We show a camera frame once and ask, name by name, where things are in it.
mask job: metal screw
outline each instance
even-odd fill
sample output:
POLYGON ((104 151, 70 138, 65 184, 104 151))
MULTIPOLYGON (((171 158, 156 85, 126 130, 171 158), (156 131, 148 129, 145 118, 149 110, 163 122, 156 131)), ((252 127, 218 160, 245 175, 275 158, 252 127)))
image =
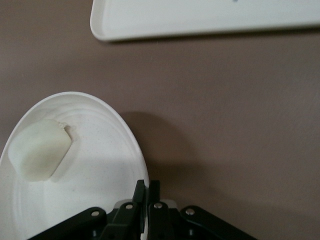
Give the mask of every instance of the metal screw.
POLYGON ((195 230, 193 230, 192 228, 189 229, 189 236, 193 237, 195 235, 195 230))
POLYGON ((155 209, 160 209, 160 208, 162 208, 162 204, 161 204, 160 202, 157 202, 157 203, 155 203, 155 204, 153 205, 153 207, 154 207, 155 209))
POLYGON ((125 206, 125 209, 132 209, 134 206, 132 204, 128 204, 125 206))
POLYGON ((188 208, 187 210, 185 210, 185 213, 189 216, 192 216, 195 214, 195 210, 193 210, 192 208, 188 208))
POLYGON ((93 211, 93 212, 91 213, 91 216, 92 216, 92 217, 96 217, 96 216, 98 216, 99 214, 100 214, 99 211, 93 211))

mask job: white tray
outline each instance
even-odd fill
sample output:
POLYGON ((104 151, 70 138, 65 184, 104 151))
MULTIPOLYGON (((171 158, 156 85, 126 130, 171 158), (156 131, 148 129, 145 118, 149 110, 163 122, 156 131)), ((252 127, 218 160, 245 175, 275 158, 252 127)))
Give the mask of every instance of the white tray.
POLYGON ((320 26, 319 0, 93 0, 102 41, 320 26))
POLYGON ((143 155, 115 110, 81 92, 49 96, 18 122, 0 158, 0 239, 26 240, 90 207, 108 213, 116 202, 132 198, 139 179, 149 185, 143 155), (41 119, 66 122, 72 145, 49 180, 27 182, 16 175, 8 147, 41 119))

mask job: screw head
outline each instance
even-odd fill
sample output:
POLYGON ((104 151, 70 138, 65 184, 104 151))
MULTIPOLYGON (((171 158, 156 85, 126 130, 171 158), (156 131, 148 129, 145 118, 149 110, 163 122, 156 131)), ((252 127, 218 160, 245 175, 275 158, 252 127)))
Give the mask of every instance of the screw head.
POLYGON ((93 212, 91 213, 91 216, 92 216, 92 217, 96 217, 96 216, 98 216, 99 214, 100 214, 99 211, 93 211, 93 212))
POLYGON ((153 207, 154 207, 155 209, 160 209, 160 208, 162 208, 162 204, 161 204, 160 202, 157 202, 157 203, 155 203, 155 204, 153 205, 153 207))
POLYGON ((132 204, 128 204, 125 206, 125 209, 132 209, 134 206, 132 204))
POLYGON ((195 210, 193 210, 192 208, 188 208, 187 210, 185 210, 185 213, 189 216, 194 215, 196 212, 195 210))

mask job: brown table surface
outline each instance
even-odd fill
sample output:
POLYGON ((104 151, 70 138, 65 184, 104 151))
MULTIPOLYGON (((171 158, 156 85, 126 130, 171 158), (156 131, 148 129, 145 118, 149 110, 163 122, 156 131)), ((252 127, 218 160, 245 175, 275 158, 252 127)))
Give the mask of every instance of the brown table surface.
POLYGON ((320 31, 102 43, 92 2, 0 1, 0 151, 65 91, 111 105, 151 179, 260 240, 320 239, 320 31))

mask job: black metal bracket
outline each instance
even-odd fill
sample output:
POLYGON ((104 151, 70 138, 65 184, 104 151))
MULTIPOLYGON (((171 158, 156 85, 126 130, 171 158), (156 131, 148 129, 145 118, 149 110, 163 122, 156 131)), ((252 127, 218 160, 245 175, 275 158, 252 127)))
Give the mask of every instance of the black metal bracket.
POLYGON ((148 240, 256 240, 198 206, 181 211, 160 199, 160 182, 148 191, 138 180, 132 201, 110 213, 89 208, 29 240, 139 240, 148 220, 148 240))

